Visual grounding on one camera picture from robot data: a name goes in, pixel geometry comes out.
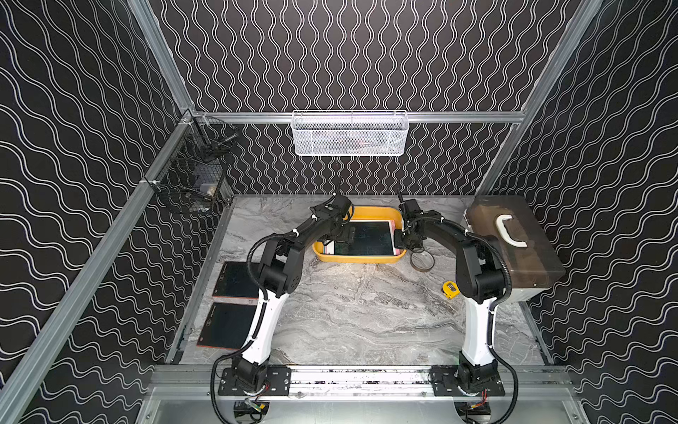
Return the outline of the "white writing tablet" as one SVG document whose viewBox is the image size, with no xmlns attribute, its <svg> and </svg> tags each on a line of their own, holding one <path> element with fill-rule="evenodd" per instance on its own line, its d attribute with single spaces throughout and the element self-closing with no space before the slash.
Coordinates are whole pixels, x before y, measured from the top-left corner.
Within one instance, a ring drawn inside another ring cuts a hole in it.
<svg viewBox="0 0 678 424">
<path fill-rule="evenodd" d="M 323 243 L 323 254 L 340 256 L 397 256 L 394 245 L 395 222 L 358 220 L 344 226 L 338 238 Z"/>
</svg>

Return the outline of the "red writing tablet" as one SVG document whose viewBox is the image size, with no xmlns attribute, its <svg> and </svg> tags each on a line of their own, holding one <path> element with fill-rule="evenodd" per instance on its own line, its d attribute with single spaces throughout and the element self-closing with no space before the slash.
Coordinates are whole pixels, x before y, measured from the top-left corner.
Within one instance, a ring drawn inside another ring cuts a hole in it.
<svg viewBox="0 0 678 424">
<path fill-rule="evenodd" d="M 222 265 L 212 294 L 217 298 L 257 300 L 260 290 L 251 281 L 246 263 L 226 261 Z"/>
<path fill-rule="evenodd" d="M 237 350 L 247 339 L 256 306 L 214 303 L 198 337 L 198 346 Z"/>
</svg>

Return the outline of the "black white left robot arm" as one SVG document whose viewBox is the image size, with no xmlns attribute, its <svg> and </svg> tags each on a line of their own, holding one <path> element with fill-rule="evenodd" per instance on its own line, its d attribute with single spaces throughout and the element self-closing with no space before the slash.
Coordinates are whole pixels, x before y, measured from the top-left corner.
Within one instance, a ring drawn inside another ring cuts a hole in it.
<svg viewBox="0 0 678 424">
<path fill-rule="evenodd" d="M 309 210 L 310 217 L 302 224 L 261 238 L 246 257 L 247 275 L 259 291 L 254 318 L 243 346 L 219 357 L 214 365 L 228 360 L 236 386 L 249 396 L 265 390 L 275 327 L 286 300 L 301 281 L 305 251 L 318 241 L 338 240 L 353 207 L 349 198 L 333 193 Z"/>
</svg>

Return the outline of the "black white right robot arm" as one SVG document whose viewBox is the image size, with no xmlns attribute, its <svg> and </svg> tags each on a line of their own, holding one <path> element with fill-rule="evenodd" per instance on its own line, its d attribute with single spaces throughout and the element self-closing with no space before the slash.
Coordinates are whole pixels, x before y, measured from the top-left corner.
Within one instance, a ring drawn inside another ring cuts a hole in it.
<svg viewBox="0 0 678 424">
<path fill-rule="evenodd" d="M 457 385 L 473 395 L 499 383 L 499 367 L 512 376 L 512 396 L 519 391 L 517 372 L 494 348 L 496 309 L 512 292 L 508 265 L 494 236 L 480 236 L 435 210 L 422 210 L 415 199 L 397 193 L 403 228 L 396 247 L 414 252 L 433 240 L 456 257 L 455 283 L 465 300 L 464 344 L 459 353 Z"/>
</svg>

